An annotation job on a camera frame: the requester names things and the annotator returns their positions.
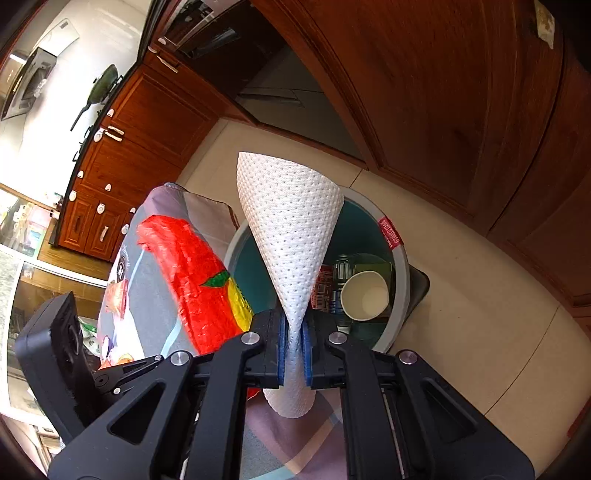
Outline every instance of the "metal screw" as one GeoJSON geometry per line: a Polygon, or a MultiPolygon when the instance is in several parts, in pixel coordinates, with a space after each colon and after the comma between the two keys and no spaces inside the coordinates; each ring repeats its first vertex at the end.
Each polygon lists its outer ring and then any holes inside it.
{"type": "Polygon", "coordinates": [[[343,332],[332,332],[329,335],[329,342],[335,345],[341,345],[347,341],[347,336],[343,332]]]}
{"type": "Polygon", "coordinates": [[[418,356],[412,350],[404,350],[400,352],[399,355],[400,361],[406,365],[412,365],[418,360],[418,356]]]}
{"type": "Polygon", "coordinates": [[[176,365],[177,367],[180,367],[181,365],[186,364],[190,359],[191,359],[191,357],[184,350],[179,350],[178,352],[174,352],[170,356],[170,362],[173,365],[176,365]]]}
{"type": "Polygon", "coordinates": [[[254,345],[255,343],[258,343],[260,339],[260,335],[256,332],[246,332],[242,335],[242,343],[245,345],[254,345]]]}

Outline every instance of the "white paper cup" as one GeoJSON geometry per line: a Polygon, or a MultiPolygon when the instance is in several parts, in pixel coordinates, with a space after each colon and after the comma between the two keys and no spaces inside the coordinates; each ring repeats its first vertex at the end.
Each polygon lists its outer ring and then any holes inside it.
{"type": "Polygon", "coordinates": [[[377,272],[359,272],[343,286],[340,302],[347,316],[353,320],[364,322],[374,319],[388,307],[388,285],[377,272]]]}

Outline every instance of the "wooden cabinet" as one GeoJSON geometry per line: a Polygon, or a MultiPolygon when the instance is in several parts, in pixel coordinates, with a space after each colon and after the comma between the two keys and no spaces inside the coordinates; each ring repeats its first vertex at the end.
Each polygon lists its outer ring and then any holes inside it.
{"type": "Polygon", "coordinates": [[[167,73],[142,65],[113,102],[113,117],[104,124],[124,132],[111,132],[119,138],[183,168],[217,116],[176,85],[173,70],[167,73]]]}
{"type": "Polygon", "coordinates": [[[214,112],[216,119],[224,116],[252,124],[251,118],[244,111],[177,57],[166,52],[162,44],[152,43],[146,52],[144,64],[169,78],[185,94],[207,106],[214,112]]]}
{"type": "Polygon", "coordinates": [[[177,180],[181,168],[133,143],[127,133],[117,138],[121,141],[103,133],[98,142],[91,143],[77,185],[95,195],[126,202],[131,208],[140,206],[153,188],[177,180]]]}
{"type": "Polygon", "coordinates": [[[83,252],[99,202],[80,189],[74,191],[76,198],[69,202],[70,207],[61,230],[60,245],[83,252]]]}
{"type": "Polygon", "coordinates": [[[76,198],[69,201],[65,212],[59,245],[110,260],[121,244],[121,229],[132,216],[129,205],[80,184],[75,192],[76,198]]]}
{"type": "Polygon", "coordinates": [[[591,324],[591,73],[566,45],[556,107],[523,184],[489,238],[591,324]]]}
{"type": "Polygon", "coordinates": [[[127,205],[109,199],[105,211],[92,220],[85,253],[110,260],[128,212],[127,205]]]}
{"type": "Polygon", "coordinates": [[[252,3],[346,110],[370,170],[488,231],[534,158],[560,80],[560,29],[551,50],[533,2],[252,3]]]}

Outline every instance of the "tiled floor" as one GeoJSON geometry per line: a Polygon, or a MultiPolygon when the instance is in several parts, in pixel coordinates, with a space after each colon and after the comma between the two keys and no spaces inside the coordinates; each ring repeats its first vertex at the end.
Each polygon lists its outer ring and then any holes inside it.
{"type": "Polygon", "coordinates": [[[438,208],[367,171],[295,141],[220,122],[181,175],[189,190],[244,219],[239,151],[307,165],[351,186],[395,223],[410,263],[431,290],[392,350],[412,348],[531,459],[536,472],[567,442],[591,396],[591,342],[546,290],[486,239],[438,208]]]}

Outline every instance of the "paper towel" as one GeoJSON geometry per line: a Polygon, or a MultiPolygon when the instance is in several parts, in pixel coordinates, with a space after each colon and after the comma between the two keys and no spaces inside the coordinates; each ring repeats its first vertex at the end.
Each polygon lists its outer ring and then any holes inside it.
{"type": "Polygon", "coordinates": [[[320,173],[281,158],[238,154],[240,203],[283,306],[289,332],[284,385],[265,390],[273,409],[300,417],[314,403],[306,387],[301,323],[341,207],[338,185],[320,173]]]}

